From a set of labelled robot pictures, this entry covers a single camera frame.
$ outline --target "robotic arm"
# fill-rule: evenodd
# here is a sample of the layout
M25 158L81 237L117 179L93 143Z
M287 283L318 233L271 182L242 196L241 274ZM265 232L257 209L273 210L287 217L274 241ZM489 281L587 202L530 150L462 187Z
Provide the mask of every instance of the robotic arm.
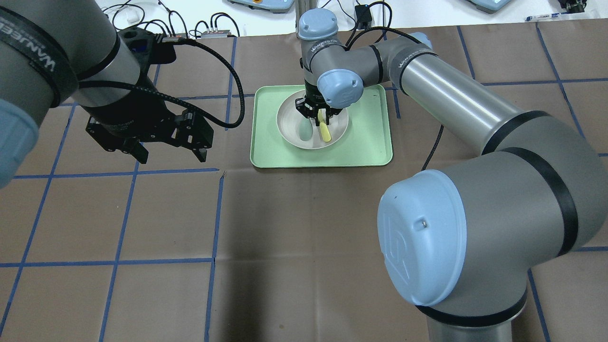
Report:
M179 44L205 49L230 69L241 95L234 124L156 91L150 64L175 61ZM206 119L228 128L243 119L243 91L229 62L192 40L135 27L117 33L92 0L1 0L0 55L0 187L35 145L49 108L69 96L91 115L86 131L103 149L141 163L148 159L141 142L154 141L188 148L203 162L213 142ZM187 109L175 115L165 100Z
M301 17L306 97L296 107L338 114L363 87L391 80L481 154L387 189L378 233L393 284L427 315L433 342L511 341L527 270L580 248L606 219L608 174L597 153L559 120L516 107L414 37L347 51L336 33L330 11Z

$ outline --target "plate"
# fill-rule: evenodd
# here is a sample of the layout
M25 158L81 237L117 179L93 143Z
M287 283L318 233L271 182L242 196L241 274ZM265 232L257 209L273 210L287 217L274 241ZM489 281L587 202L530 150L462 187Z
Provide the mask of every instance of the plate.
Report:
M344 108L340 114L330 119L327 128L330 130L331 140L325 142L321 139L319 128L313 124L313 137L308 141L300 139L300 123L305 118L295 108L295 100L304 97L305 90L297 91L289 96L277 112L277 127L283 139L293 146L304 150L318 150L335 144L344 135L348 128L348 108Z

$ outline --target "black plug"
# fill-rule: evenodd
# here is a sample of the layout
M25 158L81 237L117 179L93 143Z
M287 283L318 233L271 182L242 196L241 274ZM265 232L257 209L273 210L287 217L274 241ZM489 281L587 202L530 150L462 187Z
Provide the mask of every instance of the black plug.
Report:
M365 30L371 25L371 11L369 5L356 5L354 7L354 17L357 18L357 30Z

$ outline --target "blue joint cap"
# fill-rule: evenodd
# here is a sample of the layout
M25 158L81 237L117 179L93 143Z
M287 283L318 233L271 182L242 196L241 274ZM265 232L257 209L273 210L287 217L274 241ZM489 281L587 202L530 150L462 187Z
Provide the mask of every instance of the blue joint cap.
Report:
M32 117L14 104L0 99L0 188L13 179L36 141L38 126Z
M433 306L456 286L466 254L460 193L443 172L425 170L390 186L378 206L378 238L397 292Z
M363 80L355 72L346 69L324 72L317 80L317 87L332 108L346 108L363 95Z
M302 40L315 41L328 38L338 33L336 15L328 9L306 11L298 24L298 37Z
M414 33L410 33L410 36L416 38L417 40L420 40L420 43L423 43L424 45L428 46L429 48L433 48L433 44L430 42L429 37L427 37L424 33L422 32L414 32Z

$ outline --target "light green tray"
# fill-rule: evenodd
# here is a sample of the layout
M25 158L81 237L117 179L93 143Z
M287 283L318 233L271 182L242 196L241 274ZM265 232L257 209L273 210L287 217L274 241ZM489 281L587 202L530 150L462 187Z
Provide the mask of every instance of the light green tray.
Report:
M265 86L255 93L251 163L260 168L382 166L393 159L386 91L368 87L348 107L348 129L335 144L303 150L283 139L277 127L279 107L304 86Z

